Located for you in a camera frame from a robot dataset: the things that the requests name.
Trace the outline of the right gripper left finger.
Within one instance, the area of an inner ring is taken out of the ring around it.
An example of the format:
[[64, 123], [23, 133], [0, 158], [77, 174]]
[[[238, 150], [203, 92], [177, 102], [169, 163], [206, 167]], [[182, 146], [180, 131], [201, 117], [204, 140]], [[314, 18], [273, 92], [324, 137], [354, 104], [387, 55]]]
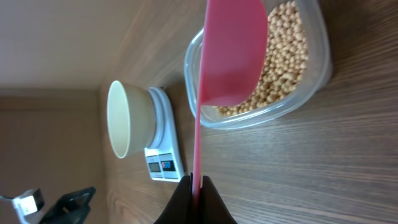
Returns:
[[192, 176], [181, 178], [164, 211], [154, 224], [189, 224], [192, 222]]

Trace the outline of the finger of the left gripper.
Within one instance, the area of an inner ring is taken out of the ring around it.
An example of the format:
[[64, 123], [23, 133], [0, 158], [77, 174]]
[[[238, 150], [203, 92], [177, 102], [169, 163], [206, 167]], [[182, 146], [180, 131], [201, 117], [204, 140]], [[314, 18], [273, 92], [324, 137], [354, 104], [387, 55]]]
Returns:
[[83, 224], [91, 210], [89, 203], [95, 193], [94, 187], [88, 187], [61, 196], [39, 224]]

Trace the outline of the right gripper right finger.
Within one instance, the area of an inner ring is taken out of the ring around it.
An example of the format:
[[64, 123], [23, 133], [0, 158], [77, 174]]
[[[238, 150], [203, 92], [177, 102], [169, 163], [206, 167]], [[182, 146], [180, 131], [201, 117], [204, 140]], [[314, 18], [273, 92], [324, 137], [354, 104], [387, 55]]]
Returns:
[[202, 224], [237, 224], [210, 177], [203, 176], [198, 221]]

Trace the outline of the pink plastic scoop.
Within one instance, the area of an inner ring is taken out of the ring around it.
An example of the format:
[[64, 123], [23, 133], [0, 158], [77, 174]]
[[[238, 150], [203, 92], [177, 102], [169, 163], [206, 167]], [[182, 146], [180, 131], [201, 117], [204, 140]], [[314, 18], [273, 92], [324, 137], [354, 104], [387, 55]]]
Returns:
[[262, 70], [267, 35], [267, 12], [261, 0], [208, 0], [195, 119], [194, 203], [201, 187], [201, 107], [234, 106], [248, 99]]

